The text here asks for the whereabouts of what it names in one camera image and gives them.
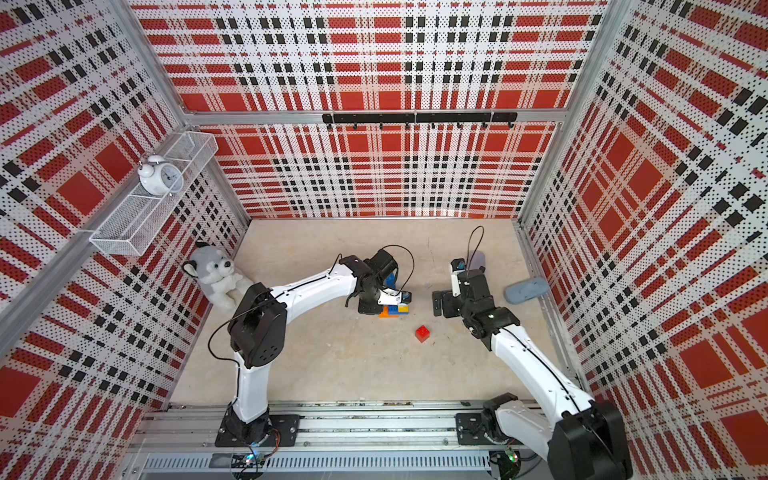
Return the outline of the red square lego brick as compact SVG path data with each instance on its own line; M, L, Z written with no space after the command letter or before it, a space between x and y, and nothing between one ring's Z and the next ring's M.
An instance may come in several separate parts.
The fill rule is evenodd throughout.
M420 343L424 343L430 338L431 332L426 326L421 325L415 330L414 335Z

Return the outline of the purple grey oval case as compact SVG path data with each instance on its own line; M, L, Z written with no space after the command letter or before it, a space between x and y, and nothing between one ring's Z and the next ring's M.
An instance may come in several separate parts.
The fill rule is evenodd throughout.
M486 257L482 251L476 251L470 253L468 261L468 268L470 270L483 270L486 268Z

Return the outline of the white alarm clock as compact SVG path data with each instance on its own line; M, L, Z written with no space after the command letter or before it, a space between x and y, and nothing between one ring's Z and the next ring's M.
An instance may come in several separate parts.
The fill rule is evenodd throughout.
M150 155L137 173L143 188L151 195L162 197L183 190L182 171L161 155Z

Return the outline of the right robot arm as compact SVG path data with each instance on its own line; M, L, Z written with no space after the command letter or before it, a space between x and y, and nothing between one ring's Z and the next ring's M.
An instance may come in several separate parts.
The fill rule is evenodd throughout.
M535 345L520 320L495 304L482 269L451 265L451 287L433 294L436 315L459 317L472 336L507 365L533 395L533 411L515 396L498 396L483 410L489 440L514 439L544 459L555 479L630 479L622 414L562 373Z

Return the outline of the aluminium front rail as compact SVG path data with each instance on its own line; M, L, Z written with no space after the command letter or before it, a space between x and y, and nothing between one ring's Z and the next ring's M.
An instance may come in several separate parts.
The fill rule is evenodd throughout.
M497 450L481 431L481 401L276 402L272 425L280 454L310 451ZM223 406L174 405L147 414L130 453L242 450L224 431Z

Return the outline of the black hook rail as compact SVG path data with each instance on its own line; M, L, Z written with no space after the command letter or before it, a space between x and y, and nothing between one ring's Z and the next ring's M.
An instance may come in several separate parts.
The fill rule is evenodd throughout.
M406 113L328 113L323 114L321 119L326 125L351 125L357 128L362 124L374 124L379 126L389 124L457 124L479 123L486 125L490 123L511 124L517 121L519 115L517 112L406 112Z

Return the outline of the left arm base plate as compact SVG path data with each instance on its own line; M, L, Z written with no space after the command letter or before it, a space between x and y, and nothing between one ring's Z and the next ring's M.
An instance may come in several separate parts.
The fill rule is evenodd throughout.
M214 445L216 447L293 447L299 432L299 415L273 415L266 413L250 423L243 422L235 413L227 412L220 424Z

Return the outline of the grey husky plush toy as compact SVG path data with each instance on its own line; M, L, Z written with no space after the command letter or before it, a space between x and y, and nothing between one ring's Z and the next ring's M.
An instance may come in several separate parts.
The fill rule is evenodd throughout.
M182 270L196 280L207 300L222 310L235 309L237 303L231 293L244 295L253 284L223 250L200 240Z

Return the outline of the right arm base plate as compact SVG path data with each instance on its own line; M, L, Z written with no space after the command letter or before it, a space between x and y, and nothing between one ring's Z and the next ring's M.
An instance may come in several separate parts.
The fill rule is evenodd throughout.
M512 433L522 432L528 438L538 435L546 425L545 418L526 409L504 408L455 415L456 435L461 446L519 446L523 442Z

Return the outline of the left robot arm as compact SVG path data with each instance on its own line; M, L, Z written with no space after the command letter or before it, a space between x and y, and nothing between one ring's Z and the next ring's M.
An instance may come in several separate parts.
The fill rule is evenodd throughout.
M369 259L339 255L330 269L287 285L248 288L226 324L237 366L234 399L227 406L216 446L260 444L277 428L267 389L271 364L282 353L288 325L332 300L356 299L357 312L378 315L412 301L412 294L386 284L399 271L394 257L380 249Z

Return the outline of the blue grey oval case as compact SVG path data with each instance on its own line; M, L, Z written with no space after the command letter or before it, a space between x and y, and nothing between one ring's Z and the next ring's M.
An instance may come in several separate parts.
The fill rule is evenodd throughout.
M503 296L508 303L517 305L541 297L549 291L550 286L544 278L534 277L507 286Z

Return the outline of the blue square lego brick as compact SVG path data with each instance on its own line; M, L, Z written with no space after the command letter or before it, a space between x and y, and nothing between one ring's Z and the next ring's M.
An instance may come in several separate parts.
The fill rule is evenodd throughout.
M397 285L396 282L398 280L398 271L395 270L393 273L389 274L385 279L385 286L390 289L396 289Z

